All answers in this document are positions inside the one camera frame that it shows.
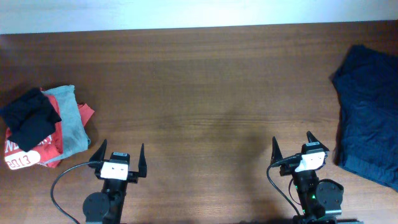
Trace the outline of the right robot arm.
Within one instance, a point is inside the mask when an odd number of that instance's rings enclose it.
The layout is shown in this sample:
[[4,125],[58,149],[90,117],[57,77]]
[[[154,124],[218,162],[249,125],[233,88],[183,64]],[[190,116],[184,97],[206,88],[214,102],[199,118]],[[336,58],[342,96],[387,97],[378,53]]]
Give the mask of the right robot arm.
[[[336,217],[342,213],[344,187],[334,180],[318,178],[316,171],[326,164],[329,149],[310,131],[307,139],[300,153],[283,157],[276,138],[272,138],[271,162],[266,171],[268,181],[295,210],[293,223],[336,223]],[[301,212],[272,181],[269,171],[276,167],[280,176],[292,177],[290,182],[295,185]]]

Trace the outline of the dark blue shorts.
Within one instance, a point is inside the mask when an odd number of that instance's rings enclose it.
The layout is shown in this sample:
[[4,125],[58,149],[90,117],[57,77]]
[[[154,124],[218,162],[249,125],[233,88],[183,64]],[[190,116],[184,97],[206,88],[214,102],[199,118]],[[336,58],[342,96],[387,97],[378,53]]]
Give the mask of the dark blue shorts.
[[397,57],[354,45],[332,84],[341,105],[337,164],[397,189]]

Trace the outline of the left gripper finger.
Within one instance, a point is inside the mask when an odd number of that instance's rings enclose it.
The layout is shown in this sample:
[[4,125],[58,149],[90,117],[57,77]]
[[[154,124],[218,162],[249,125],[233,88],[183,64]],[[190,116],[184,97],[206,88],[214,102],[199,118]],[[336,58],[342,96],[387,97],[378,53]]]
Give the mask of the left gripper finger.
[[141,145],[141,151],[138,163],[138,176],[141,178],[147,177],[147,162],[145,157],[144,143]]
[[104,156],[107,147],[107,140],[105,139],[100,145],[99,149],[90,157],[88,166],[90,168],[101,168],[104,162]]

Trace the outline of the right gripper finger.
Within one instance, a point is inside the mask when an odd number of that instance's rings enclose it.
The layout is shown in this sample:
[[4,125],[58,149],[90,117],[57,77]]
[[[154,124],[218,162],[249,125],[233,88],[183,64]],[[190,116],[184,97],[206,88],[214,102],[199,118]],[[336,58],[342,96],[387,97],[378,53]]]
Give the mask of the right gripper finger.
[[279,144],[276,140],[276,137],[272,137],[272,154],[271,154],[271,163],[273,165],[283,159],[282,153],[279,148]]
[[322,144],[310,131],[307,131],[306,135],[310,144],[320,146],[325,152],[329,151],[329,149],[324,144]]

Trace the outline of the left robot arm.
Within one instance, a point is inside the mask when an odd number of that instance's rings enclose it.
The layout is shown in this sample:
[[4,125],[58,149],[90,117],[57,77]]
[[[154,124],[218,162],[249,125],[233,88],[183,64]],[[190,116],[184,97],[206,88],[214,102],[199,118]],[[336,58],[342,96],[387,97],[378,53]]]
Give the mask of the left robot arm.
[[128,184],[136,184],[147,177],[147,163],[144,145],[141,146],[138,170],[131,171],[130,155],[113,152],[105,159],[107,140],[91,156],[88,165],[95,170],[97,179],[103,181],[103,188],[87,196],[83,202],[85,221],[90,224],[120,223]]

